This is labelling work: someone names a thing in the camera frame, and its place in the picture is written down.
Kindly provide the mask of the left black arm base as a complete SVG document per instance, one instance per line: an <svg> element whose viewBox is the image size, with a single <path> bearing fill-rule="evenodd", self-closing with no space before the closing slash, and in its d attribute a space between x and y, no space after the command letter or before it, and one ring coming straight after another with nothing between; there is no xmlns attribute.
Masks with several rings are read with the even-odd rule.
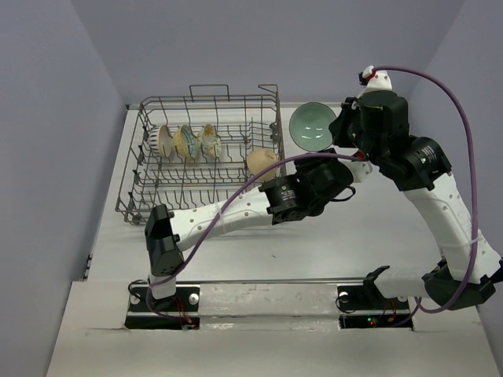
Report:
<svg viewBox="0 0 503 377"><path fill-rule="evenodd" d="M144 280L130 282L124 326L130 330L189 331L200 327L200 285L178 284L169 298L147 297Z"/></svg>

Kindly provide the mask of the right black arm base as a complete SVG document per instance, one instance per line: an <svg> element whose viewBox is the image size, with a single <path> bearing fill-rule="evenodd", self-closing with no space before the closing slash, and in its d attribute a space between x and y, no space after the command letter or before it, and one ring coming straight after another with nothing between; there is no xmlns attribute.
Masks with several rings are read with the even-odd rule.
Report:
<svg viewBox="0 0 503 377"><path fill-rule="evenodd" d="M337 287L335 300L341 329L408 328L413 329L412 310L408 302L385 298L375 280L388 266L369 273L359 285Z"/></svg>

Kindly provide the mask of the yellow blue sun bowl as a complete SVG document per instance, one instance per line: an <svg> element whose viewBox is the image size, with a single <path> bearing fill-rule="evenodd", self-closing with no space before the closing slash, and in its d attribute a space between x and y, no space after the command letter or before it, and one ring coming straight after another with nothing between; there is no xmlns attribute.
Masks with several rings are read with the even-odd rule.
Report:
<svg viewBox="0 0 503 377"><path fill-rule="evenodd" d="M182 158L195 159L198 153L197 139L189 125L181 125L173 136L176 152Z"/></svg>

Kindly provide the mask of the tan orange bowl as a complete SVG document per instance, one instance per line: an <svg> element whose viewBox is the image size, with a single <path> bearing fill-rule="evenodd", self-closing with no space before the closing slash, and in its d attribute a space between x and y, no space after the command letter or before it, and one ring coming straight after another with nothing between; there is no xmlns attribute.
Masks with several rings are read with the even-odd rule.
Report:
<svg viewBox="0 0 503 377"><path fill-rule="evenodd" d="M248 154L247 165L252 174L257 174L278 161L277 154L269 148L256 149Z"/></svg>

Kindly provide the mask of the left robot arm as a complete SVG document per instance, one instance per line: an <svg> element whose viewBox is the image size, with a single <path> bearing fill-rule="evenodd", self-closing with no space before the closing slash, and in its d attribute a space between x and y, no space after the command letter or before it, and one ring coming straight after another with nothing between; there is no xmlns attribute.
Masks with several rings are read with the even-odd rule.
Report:
<svg viewBox="0 0 503 377"><path fill-rule="evenodd" d="M159 313L175 302L176 277L205 240L254 226L316 217L355 181L347 164L325 153L307 155L295 165L294 174L258 187L248 181L226 201L192 210L154 207L144 231L150 262L147 307Z"/></svg>

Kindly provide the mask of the teal ceramic bowl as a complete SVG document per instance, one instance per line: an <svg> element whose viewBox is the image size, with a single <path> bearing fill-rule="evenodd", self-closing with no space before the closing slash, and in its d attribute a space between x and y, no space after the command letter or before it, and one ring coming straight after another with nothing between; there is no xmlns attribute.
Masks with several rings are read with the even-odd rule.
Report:
<svg viewBox="0 0 503 377"><path fill-rule="evenodd" d="M332 145L330 124L336 119L335 112L319 102L300 105L289 120L289 133L294 143L304 151L319 152Z"/></svg>

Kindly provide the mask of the leaf patterned white bowl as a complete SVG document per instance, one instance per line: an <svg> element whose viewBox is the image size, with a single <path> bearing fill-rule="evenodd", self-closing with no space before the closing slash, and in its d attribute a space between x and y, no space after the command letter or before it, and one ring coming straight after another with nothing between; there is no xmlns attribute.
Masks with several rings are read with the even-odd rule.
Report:
<svg viewBox="0 0 503 377"><path fill-rule="evenodd" d="M196 136L197 144L203 155L218 159L222 152L221 138L216 127L210 123L201 128Z"/></svg>

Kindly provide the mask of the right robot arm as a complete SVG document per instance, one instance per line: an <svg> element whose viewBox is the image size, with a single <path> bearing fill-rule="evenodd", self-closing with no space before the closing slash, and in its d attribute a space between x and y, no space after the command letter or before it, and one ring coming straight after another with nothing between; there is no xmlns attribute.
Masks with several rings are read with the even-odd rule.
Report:
<svg viewBox="0 0 503 377"><path fill-rule="evenodd" d="M390 298L418 297L457 310L490 298L502 278L502 258L475 225L440 145L410 134L406 99L386 90L348 97L329 130L334 145L357 148L394 182L424 219L441 255L430 272L384 266L369 274L363 302L379 308Z"/></svg>

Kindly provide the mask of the white pink rimmed bowl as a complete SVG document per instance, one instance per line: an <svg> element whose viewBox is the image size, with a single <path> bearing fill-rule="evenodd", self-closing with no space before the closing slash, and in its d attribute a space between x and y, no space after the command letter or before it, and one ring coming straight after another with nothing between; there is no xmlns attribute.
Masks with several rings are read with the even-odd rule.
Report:
<svg viewBox="0 0 503 377"><path fill-rule="evenodd" d="M173 137L164 125L154 126L148 135L148 143L153 154L161 157L169 157L173 148Z"/></svg>

